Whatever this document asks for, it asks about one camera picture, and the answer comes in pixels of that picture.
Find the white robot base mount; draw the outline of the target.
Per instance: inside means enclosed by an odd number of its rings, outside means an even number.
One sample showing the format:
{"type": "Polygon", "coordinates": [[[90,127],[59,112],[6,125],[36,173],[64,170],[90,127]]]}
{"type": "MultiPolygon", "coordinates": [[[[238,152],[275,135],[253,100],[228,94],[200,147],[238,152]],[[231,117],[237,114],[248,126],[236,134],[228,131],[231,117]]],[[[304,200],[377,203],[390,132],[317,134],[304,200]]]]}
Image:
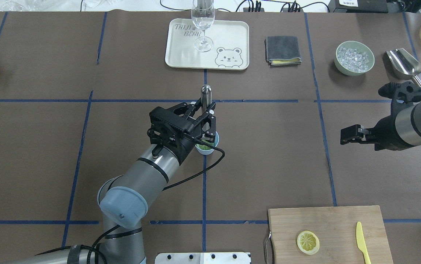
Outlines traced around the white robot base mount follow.
{"type": "Polygon", "coordinates": [[[251,254],[246,252],[186,252],[160,253],[155,264],[250,264],[251,254]]]}

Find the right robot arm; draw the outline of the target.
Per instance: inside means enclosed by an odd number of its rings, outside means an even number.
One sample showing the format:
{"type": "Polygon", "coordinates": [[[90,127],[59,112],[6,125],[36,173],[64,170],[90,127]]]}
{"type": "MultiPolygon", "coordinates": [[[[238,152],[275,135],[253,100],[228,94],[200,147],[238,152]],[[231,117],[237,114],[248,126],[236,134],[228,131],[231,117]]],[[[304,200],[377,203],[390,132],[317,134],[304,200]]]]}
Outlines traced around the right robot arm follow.
{"type": "Polygon", "coordinates": [[[391,100],[390,115],[372,128],[351,125],[340,131],[340,144],[372,144],[375,151],[421,146],[421,87],[411,81],[389,82],[378,94],[391,100]]]}

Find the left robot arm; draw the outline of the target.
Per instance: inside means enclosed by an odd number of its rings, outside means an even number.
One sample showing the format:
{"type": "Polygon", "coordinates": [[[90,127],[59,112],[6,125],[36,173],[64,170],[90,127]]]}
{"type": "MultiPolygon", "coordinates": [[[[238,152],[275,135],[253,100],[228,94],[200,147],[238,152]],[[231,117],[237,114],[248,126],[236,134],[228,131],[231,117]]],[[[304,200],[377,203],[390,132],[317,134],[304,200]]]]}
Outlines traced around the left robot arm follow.
{"type": "Polygon", "coordinates": [[[97,193],[104,232],[88,245],[59,247],[15,260],[16,264],[145,264],[141,220],[164,190],[206,172],[206,169],[174,184],[170,179],[195,145],[216,149],[215,102],[180,103],[154,108],[147,135],[150,147],[123,175],[106,181],[97,193]]]}

